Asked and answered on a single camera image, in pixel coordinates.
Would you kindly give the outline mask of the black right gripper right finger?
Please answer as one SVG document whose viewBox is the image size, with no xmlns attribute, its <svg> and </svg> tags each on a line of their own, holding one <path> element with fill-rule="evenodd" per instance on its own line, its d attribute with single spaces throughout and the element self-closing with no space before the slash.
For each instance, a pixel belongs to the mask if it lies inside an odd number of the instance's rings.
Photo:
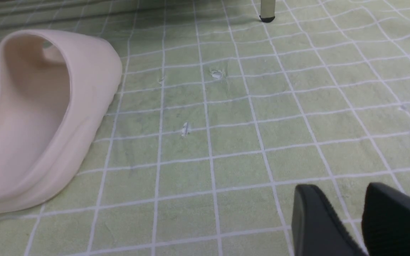
<svg viewBox="0 0 410 256">
<path fill-rule="evenodd" d="M 370 256 L 410 256 L 410 196 L 371 182 L 364 200 L 362 232 Z"/>
</svg>

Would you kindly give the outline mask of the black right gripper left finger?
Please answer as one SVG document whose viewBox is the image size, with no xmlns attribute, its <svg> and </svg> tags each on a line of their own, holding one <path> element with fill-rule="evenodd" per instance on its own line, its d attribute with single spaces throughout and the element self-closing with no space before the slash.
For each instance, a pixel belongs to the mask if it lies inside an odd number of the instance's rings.
<svg viewBox="0 0 410 256">
<path fill-rule="evenodd" d="M 295 186 L 291 229 L 295 256 L 366 256 L 317 185 Z"/>
</svg>

